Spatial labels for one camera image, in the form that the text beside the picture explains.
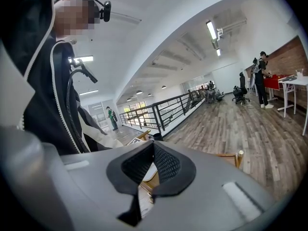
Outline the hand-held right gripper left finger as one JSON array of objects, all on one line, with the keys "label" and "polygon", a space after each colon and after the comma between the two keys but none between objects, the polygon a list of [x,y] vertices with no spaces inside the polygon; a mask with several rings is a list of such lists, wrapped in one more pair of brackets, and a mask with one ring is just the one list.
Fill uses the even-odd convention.
[{"label": "hand-held right gripper left finger", "polygon": [[130,226],[141,221],[138,187],[153,162],[154,142],[61,156],[74,183],[99,209]]}]

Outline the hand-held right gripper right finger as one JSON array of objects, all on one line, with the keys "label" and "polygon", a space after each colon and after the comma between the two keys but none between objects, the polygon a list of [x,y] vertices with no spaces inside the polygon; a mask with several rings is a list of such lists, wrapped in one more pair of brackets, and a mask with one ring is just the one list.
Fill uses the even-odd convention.
[{"label": "hand-held right gripper right finger", "polygon": [[154,142],[159,185],[143,230],[252,230],[274,198],[226,160],[168,142]]}]

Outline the white rounded piece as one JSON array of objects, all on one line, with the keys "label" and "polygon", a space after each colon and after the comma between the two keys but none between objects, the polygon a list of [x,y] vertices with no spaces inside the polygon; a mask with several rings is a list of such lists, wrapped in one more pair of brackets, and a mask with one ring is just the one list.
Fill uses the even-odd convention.
[{"label": "white rounded piece", "polygon": [[142,181],[143,181],[143,182],[149,182],[149,181],[151,181],[152,178],[156,175],[156,173],[157,173],[157,168],[156,168],[155,164],[152,163],[152,164],[150,165],[149,170],[148,170],[147,173],[145,174],[145,176],[144,176],[144,178],[143,178]]}]

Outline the black metal railing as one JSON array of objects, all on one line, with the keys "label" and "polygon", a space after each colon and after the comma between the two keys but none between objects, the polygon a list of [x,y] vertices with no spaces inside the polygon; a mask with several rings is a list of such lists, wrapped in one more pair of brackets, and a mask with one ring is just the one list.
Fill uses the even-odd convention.
[{"label": "black metal railing", "polygon": [[162,133],[168,128],[173,129],[180,119],[186,119],[204,100],[204,88],[189,90],[185,94],[151,105],[138,104],[136,108],[128,107],[119,118],[123,125],[154,129]]}]

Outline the gold wooden shoe rack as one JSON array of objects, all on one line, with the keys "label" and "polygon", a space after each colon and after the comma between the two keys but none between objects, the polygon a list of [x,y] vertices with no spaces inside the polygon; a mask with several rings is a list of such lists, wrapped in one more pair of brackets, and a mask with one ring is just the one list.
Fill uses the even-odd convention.
[{"label": "gold wooden shoe rack", "polygon": [[[229,154],[216,154],[216,156],[225,159],[227,162],[234,165],[236,168],[240,168],[244,152],[242,150],[236,153]],[[139,194],[139,206],[141,211],[141,218],[144,218],[154,206],[154,199],[152,197],[153,188],[159,185],[158,172],[149,182],[141,182],[138,186]]]}]

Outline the grey office chair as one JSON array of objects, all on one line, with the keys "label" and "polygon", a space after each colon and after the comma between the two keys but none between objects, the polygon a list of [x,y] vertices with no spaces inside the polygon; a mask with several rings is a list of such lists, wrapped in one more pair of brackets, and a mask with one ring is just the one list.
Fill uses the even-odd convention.
[{"label": "grey office chair", "polygon": [[208,103],[220,102],[224,96],[224,92],[220,92],[218,89],[205,90],[205,100]]}]

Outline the black office chair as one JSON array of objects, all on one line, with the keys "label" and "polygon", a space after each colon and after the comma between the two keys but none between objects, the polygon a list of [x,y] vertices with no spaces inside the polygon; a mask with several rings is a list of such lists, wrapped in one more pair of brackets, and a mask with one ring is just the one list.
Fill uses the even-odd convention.
[{"label": "black office chair", "polygon": [[245,87],[245,76],[243,74],[243,72],[241,72],[239,74],[240,76],[240,86],[235,86],[233,88],[233,99],[235,100],[235,103],[245,103],[246,101],[250,102],[249,98],[246,98],[246,94],[247,94],[247,89]]}]

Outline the red table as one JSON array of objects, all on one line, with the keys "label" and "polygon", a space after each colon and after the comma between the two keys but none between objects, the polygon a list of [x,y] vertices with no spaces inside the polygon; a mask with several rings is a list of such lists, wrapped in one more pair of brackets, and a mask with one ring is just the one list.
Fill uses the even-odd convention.
[{"label": "red table", "polygon": [[273,75],[272,77],[264,78],[264,85],[268,89],[280,90],[282,89],[282,84],[279,83],[281,79],[292,77],[293,75]]}]

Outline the white table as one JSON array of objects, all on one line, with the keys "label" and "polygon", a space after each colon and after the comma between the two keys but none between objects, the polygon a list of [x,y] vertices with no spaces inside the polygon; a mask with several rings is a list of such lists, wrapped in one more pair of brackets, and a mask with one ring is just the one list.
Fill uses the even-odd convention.
[{"label": "white table", "polygon": [[[286,109],[287,108],[293,107],[294,108],[294,115],[296,114],[296,105],[297,105],[296,88],[297,88],[297,86],[306,87],[307,110],[306,110],[306,117],[305,117],[303,132],[302,132],[302,136],[304,136],[305,132],[306,132],[307,125],[308,125],[308,76],[303,76],[303,77],[295,77],[294,75],[287,76],[287,77],[283,77],[283,78],[278,79],[278,83],[282,84],[284,105],[283,105],[283,107],[278,108],[277,110],[283,111],[283,117],[284,118],[286,118]],[[288,94],[289,93],[294,94],[294,104],[293,105],[288,104]]]}]

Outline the white ceiling pipe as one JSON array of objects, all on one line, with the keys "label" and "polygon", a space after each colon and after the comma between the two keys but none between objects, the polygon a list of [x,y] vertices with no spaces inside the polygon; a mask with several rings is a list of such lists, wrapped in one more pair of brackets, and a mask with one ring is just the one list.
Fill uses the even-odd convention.
[{"label": "white ceiling pipe", "polygon": [[244,19],[244,20],[240,20],[232,24],[223,26],[221,28],[217,28],[217,36],[218,36],[217,40],[222,39],[225,34],[228,34],[232,32],[233,30],[238,29],[242,27],[243,25],[246,25],[246,23],[247,23],[247,20]]}]

